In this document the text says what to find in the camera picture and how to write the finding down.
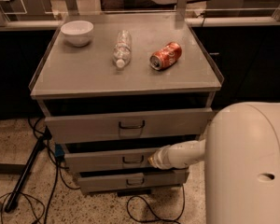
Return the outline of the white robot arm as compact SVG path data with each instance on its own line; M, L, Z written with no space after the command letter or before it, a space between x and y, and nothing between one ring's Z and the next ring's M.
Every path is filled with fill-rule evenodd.
M280 224L280 103L220 110L206 137L159 148L162 170L204 161L207 224Z

